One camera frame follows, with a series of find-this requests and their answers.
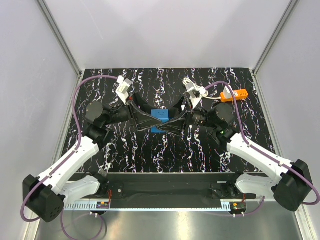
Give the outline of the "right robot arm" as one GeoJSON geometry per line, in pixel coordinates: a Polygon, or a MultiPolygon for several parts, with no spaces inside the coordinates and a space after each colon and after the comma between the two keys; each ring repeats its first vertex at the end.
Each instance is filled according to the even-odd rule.
{"type": "Polygon", "coordinates": [[[301,159],[295,162],[282,158],[243,136],[232,126],[235,116],[227,103],[216,103],[210,111],[190,104],[180,115],[159,126],[159,129],[179,135],[186,127],[210,128],[211,139],[217,147],[236,155],[261,170],[266,176],[237,173],[227,182],[227,192],[232,198],[243,194],[271,197],[288,211],[295,212],[304,204],[312,190],[309,167],[301,159]]]}

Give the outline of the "blue cube adapter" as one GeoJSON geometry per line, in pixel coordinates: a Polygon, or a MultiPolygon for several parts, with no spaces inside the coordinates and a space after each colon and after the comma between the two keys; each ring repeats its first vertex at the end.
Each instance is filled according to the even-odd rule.
{"type": "MultiPolygon", "coordinates": [[[[168,109],[152,109],[151,115],[159,120],[164,124],[170,120],[169,118],[169,110],[168,109]]],[[[153,134],[164,134],[165,131],[158,129],[158,127],[153,126],[151,128],[151,133],[153,134]]]]}

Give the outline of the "white charger adapter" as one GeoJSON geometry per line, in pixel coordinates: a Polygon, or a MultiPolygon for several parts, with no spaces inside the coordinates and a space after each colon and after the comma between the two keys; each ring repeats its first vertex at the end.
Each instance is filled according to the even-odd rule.
{"type": "Polygon", "coordinates": [[[230,89],[229,89],[229,87],[228,86],[225,86],[224,87],[224,90],[223,90],[223,99],[232,99],[233,98],[233,96],[232,96],[232,93],[231,93],[231,91],[230,91],[230,89]]]}

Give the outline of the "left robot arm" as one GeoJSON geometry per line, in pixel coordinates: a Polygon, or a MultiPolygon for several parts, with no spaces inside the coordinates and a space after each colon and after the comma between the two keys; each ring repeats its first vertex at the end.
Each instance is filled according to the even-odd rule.
{"type": "Polygon", "coordinates": [[[65,185],[85,162],[109,143],[113,133],[107,128],[108,125],[129,121],[137,131],[161,125],[161,120],[143,107],[138,107],[135,99],[135,96],[130,96],[116,107],[104,106],[99,101],[87,106],[87,127],[79,132],[75,145],[49,169],[38,176],[30,174],[23,180],[20,215],[24,221],[31,222],[24,215],[25,208],[35,213],[38,220],[50,223],[60,215],[67,203],[87,195],[103,198],[108,193],[107,184],[94,176],[76,182],[72,190],[65,185]]]}

